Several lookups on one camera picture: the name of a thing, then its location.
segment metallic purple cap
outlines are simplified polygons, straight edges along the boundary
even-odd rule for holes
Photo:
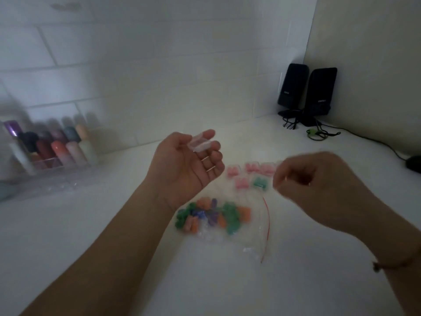
[[[19,123],[15,120],[5,121],[3,124],[11,136],[18,137],[19,133],[23,132]]]

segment person's right hand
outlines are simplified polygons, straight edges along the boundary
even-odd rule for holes
[[[381,203],[337,155],[329,152],[287,158],[273,187],[316,222],[355,235]]]

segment black mouse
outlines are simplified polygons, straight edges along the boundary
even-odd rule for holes
[[[412,156],[405,161],[406,167],[421,174],[421,155]]]

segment clear plastic bag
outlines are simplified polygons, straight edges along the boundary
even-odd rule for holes
[[[176,227],[210,242],[232,241],[263,261],[269,236],[269,209],[260,189],[237,189],[219,177],[176,215]]]

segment speaker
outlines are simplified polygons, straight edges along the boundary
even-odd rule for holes
[[[282,84],[278,104],[290,110],[297,109],[308,77],[309,67],[307,65],[291,63],[288,66],[284,84]]]
[[[329,113],[337,73],[338,69],[335,67],[317,68],[311,73],[303,115],[319,116]]]

